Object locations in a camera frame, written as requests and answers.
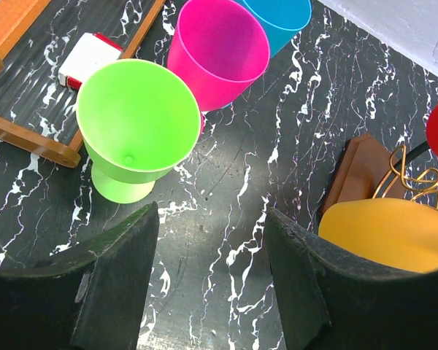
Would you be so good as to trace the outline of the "magenta wine glass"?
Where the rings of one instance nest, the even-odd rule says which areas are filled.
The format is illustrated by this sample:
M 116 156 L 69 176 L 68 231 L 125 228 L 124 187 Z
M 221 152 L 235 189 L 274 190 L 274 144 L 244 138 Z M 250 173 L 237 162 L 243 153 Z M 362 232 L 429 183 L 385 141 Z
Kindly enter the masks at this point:
M 230 104 L 269 65 L 261 24 L 235 1 L 187 1 L 177 18 L 167 68 L 191 89 L 203 112 Z

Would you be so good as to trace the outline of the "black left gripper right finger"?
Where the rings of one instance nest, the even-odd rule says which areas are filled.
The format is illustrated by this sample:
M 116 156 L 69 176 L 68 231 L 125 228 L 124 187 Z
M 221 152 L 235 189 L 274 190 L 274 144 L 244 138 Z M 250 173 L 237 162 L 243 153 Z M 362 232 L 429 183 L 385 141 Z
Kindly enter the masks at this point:
M 438 349 L 438 271 L 364 259 L 276 209 L 265 241 L 288 349 Z

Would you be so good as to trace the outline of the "yellow orange wine glass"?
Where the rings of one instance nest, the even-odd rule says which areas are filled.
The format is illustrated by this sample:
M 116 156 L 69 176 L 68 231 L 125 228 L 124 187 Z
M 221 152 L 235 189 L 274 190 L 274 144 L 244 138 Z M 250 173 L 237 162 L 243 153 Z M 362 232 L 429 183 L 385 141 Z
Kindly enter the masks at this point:
M 416 273 L 438 270 L 438 211 L 397 198 L 334 204 L 318 235 L 365 259 Z

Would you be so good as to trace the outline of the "blue wine glass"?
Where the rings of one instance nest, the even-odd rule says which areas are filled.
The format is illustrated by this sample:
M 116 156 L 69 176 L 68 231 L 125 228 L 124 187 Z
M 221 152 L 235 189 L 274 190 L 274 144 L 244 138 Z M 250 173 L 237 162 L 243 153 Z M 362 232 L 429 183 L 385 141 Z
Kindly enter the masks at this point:
M 238 1 L 261 24 L 267 35 L 271 57 L 274 57 L 309 22 L 310 0 L 243 0 Z

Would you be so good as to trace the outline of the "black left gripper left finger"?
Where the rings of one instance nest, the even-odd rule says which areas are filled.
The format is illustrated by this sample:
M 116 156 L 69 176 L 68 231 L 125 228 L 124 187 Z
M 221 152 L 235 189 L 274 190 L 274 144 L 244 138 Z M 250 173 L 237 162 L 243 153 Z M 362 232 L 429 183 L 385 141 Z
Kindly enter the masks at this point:
M 151 203 L 29 268 L 0 270 L 0 349 L 135 349 L 158 231 Z

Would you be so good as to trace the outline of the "green wine glass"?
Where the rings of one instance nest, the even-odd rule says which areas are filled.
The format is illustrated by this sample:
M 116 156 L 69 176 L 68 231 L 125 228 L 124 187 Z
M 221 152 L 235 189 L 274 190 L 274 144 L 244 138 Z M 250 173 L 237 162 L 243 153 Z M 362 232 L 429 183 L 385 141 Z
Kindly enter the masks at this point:
M 77 94 L 76 118 L 96 190 L 114 203 L 146 197 L 193 150 L 201 112 L 188 86 L 150 61 L 122 59 L 95 71 Z

